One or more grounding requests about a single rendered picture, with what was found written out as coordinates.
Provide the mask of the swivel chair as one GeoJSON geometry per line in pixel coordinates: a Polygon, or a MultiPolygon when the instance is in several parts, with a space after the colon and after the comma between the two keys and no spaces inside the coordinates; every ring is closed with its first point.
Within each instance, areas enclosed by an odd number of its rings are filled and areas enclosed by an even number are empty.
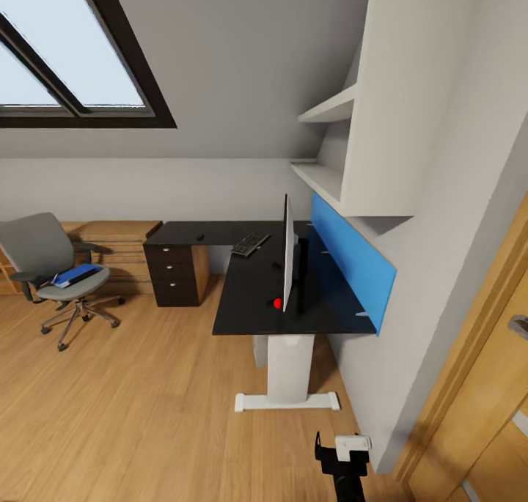
{"type": "MultiPolygon", "coordinates": [[[[99,249],[99,245],[82,243],[78,247],[86,251],[86,264],[91,264],[91,251],[99,249]]],[[[99,267],[98,271],[65,287],[58,287],[50,282],[56,276],[60,276],[76,266],[75,248],[53,213],[37,213],[26,218],[14,219],[14,221],[0,222],[0,249],[17,270],[17,273],[11,274],[8,279],[21,281],[23,294],[31,303],[37,305],[47,300],[61,303],[62,305],[56,308],[56,311],[63,310],[71,302],[76,303],[73,308],[40,323],[40,330],[45,334],[49,331],[49,327],[45,327],[46,324],[71,312],[73,313],[73,317],[58,341],[57,348],[59,351],[66,349],[65,343],[62,341],[78,314],[86,322],[89,319],[87,312],[90,311],[109,320],[112,327],[118,326],[113,319],[89,307],[116,298],[118,298],[119,304],[123,304],[124,298],[113,295],[110,298],[100,300],[85,300],[86,295],[99,290],[101,285],[110,277],[111,269],[107,265],[96,264],[99,267]],[[39,297],[38,300],[33,300],[29,284],[36,289],[35,295],[39,297]]]]}

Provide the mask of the folder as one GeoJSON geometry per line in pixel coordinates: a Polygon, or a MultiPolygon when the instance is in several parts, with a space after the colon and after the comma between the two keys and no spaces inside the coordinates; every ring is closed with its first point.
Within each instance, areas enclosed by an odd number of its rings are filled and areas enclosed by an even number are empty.
{"type": "Polygon", "coordinates": [[[52,283],[58,287],[65,287],[98,270],[99,267],[97,265],[83,264],[81,266],[75,266],[72,270],[63,273],[60,276],[56,276],[52,283]]]}

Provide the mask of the desktop computer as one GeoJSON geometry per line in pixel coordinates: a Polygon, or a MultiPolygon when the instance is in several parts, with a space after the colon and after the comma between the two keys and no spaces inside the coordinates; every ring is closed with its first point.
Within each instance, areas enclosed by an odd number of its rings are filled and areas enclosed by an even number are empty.
{"type": "Polygon", "coordinates": [[[252,335],[257,369],[268,367],[268,335],[252,335]]]}

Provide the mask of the keyboard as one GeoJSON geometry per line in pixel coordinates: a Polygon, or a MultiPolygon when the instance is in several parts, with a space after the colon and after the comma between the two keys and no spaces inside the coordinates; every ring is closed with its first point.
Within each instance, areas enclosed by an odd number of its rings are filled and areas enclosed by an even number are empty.
{"type": "Polygon", "coordinates": [[[241,255],[250,255],[253,250],[259,248],[262,242],[264,242],[268,237],[269,233],[264,232],[254,232],[252,235],[249,235],[236,247],[232,248],[230,252],[241,254],[241,255]]]}

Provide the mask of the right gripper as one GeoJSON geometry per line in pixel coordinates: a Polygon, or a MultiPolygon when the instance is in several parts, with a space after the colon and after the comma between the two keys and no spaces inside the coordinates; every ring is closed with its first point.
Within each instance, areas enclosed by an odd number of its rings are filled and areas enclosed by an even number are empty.
{"type": "Polygon", "coordinates": [[[336,449],[322,447],[319,440],[315,441],[315,459],[321,460],[322,472],[333,475],[334,487],[342,478],[353,478],[360,485],[360,476],[367,476],[366,464],[370,462],[369,452],[350,451],[350,462],[343,462],[338,459],[336,449]]]}

